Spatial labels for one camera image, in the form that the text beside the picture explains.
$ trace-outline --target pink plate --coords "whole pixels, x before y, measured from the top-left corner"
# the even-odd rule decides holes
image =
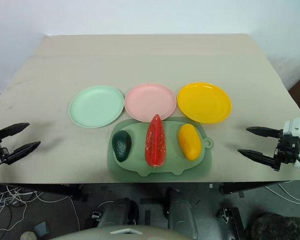
[[[174,112],[176,105],[174,92],[157,83],[138,85],[132,88],[124,99],[127,113],[141,122],[151,122],[156,114],[164,120]]]

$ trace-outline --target yellow plate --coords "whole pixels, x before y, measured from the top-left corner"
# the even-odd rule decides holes
[[[228,95],[207,82],[185,85],[178,93],[177,103],[184,115],[203,124],[220,122],[231,112]]]

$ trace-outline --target mint green plate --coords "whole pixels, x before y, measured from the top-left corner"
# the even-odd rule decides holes
[[[163,121],[166,133],[166,160],[161,167],[153,168],[148,166],[144,159],[147,130],[144,130],[143,126],[147,124],[148,123],[140,123],[135,119],[128,119],[119,122],[114,127],[108,144],[107,165],[115,179],[121,182],[182,181],[202,177],[210,171],[212,164],[211,147],[213,146],[213,142],[211,139],[207,138],[201,124],[186,117],[169,117]],[[193,162],[185,159],[178,144],[178,129],[183,124],[194,125],[199,135],[202,137],[202,144],[205,144],[206,142],[210,143],[209,148],[202,145],[203,151],[201,152],[200,157]],[[132,140],[129,156],[126,161],[121,163],[117,161],[112,148],[112,137],[119,130],[126,130],[131,135]]]
[[[110,124],[124,109],[124,96],[112,87],[98,85],[79,92],[69,105],[70,119],[83,128]]]

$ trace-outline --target green tray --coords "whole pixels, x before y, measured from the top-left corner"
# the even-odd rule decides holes
[[[186,160],[178,144],[178,129],[187,123],[194,125],[199,135],[203,138],[201,155],[195,161]],[[108,144],[107,165],[115,179],[122,182],[165,182],[195,179],[209,172],[212,164],[211,149],[206,148],[205,143],[210,139],[207,138],[202,126],[186,117],[169,117],[163,121],[163,124],[166,132],[167,156],[164,164],[156,168],[148,166],[144,157],[145,141],[141,139],[146,139],[148,123],[128,119],[119,122],[114,127]],[[129,157],[126,161],[121,163],[117,161],[112,148],[112,137],[120,130],[126,130],[132,138],[132,147]],[[168,139],[169,136],[174,134],[175,137]],[[171,161],[173,161],[173,159],[178,163],[178,166],[172,167],[174,162]]]

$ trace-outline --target yellow fruit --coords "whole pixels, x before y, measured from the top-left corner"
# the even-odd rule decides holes
[[[200,156],[202,149],[201,139],[192,124],[187,123],[180,127],[178,142],[186,159],[194,161]]]

